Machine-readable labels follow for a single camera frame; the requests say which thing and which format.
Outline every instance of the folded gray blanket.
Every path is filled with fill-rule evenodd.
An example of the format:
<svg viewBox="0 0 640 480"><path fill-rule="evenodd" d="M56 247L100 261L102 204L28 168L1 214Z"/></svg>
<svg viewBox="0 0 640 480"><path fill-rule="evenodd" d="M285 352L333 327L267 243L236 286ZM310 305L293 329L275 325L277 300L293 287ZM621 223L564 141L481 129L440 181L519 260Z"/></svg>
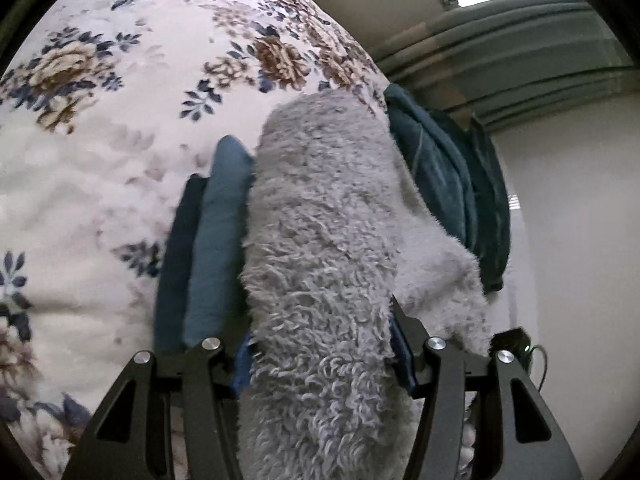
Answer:
<svg viewBox="0 0 640 480"><path fill-rule="evenodd" d="M424 208L388 128L344 91L275 111L255 163L244 477L401 478L417 410L390 366L390 297L486 352L478 264Z"/></svg>

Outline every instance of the black cable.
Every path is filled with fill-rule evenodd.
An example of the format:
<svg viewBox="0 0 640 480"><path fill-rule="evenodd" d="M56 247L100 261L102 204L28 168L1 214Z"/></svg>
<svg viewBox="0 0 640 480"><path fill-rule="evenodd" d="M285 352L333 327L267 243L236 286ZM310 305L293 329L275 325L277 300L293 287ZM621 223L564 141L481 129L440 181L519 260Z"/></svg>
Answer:
<svg viewBox="0 0 640 480"><path fill-rule="evenodd" d="M532 346L531 350L529 350L530 356L533 355L534 350L540 350L543 357L545 358L545 368L542 371L542 378L540 379L540 385L538 386L538 391L540 392L542 391L542 385L545 383L545 379L546 379L546 370L549 364L549 354L546 352L545 347L543 347L542 345L534 345Z"/></svg>

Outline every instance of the gray fluffy towel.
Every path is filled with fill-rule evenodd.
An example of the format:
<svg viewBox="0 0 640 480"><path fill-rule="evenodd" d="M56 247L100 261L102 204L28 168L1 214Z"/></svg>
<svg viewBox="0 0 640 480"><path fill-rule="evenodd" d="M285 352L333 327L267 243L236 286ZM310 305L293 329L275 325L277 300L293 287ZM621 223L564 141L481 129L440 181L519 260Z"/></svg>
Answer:
<svg viewBox="0 0 640 480"><path fill-rule="evenodd" d="M390 368L390 297L432 335L486 352L478 264L424 207L388 128L348 92L274 111L255 163L244 477L399 479L418 410Z"/></svg>

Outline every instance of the floral bedsheet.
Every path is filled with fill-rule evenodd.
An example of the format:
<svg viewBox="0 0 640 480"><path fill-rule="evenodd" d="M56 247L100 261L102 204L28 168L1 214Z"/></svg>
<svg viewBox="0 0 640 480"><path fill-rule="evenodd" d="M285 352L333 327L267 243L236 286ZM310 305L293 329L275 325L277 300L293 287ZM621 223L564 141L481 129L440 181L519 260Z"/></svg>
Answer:
<svg viewBox="0 0 640 480"><path fill-rule="evenodd" d="M385 77L311 0L58 0L0 78L0 418L60 478L90 414L151 346L184 183L226 134Z"/></svg>

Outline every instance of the dark teal garment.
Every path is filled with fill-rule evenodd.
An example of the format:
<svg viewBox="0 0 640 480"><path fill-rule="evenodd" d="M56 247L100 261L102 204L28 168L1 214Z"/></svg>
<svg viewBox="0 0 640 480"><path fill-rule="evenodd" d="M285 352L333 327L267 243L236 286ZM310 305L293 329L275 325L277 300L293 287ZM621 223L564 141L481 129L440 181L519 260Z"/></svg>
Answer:
<svg viewBox="0 0 640 480"><path fill-rule="evenodd" d="M223 137L214 154L193 247L182 334L188 347L236 329L242 331L234 336L239 344L248 325L246 295L239 275L244 266L242 239L253 182L253 159L239 140Z"/></svg>
<svg viewBox="0 0 640 480"><path fill-rule="evenodd" d="M182 322L187 310L193 243L206 185L206 178L191 175L175 211L156 295L154 351L157 354L178 353L184 349Z"/></svg>
<svg viewBox="0 0 640 480"><path fill-rule="evenodd" d="M398 85L385 97L391 134L427 207L475 254L484 291L501 290L511 224L491 139L477 121L465 132L446 113L420 108Z"/></svg>

